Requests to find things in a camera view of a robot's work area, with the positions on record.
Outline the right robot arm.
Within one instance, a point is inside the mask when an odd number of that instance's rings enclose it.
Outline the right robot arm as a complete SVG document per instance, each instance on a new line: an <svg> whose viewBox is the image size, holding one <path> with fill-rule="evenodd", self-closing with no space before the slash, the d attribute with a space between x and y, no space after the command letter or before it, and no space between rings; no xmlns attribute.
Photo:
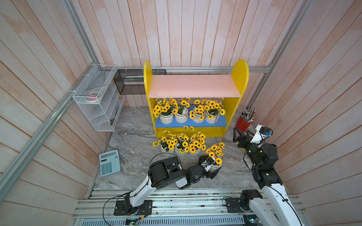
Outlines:
<svg viewBox="0 0 362 226"><path fill-rule="evenodd" d="M277 147L266 143L272 134L272 129L262 125L255 133L233 129L233 142L250 158L250 170L259 189L243 190L240 198L225 197L225 206L228 213L255 214L264 226L301 226L303 222L274 168L279 159Z"/></svg>

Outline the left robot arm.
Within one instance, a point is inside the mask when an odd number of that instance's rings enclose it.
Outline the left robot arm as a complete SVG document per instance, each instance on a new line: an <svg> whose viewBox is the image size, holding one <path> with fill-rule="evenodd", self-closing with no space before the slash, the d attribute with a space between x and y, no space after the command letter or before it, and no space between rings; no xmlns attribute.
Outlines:
<svg viewBox="0 0 362 226"><path fill-rule="evenodd" d="M156 161L149 166L148 174L142 184L134 191L117 198L115 216L146 217L152 213L152 201L147 197L155 190L173 183L179 189L186 189L198 183L201 178L213 179L221 169L222 160L216 157L201 156L199 162L183 169L179 156Z"/></svg>

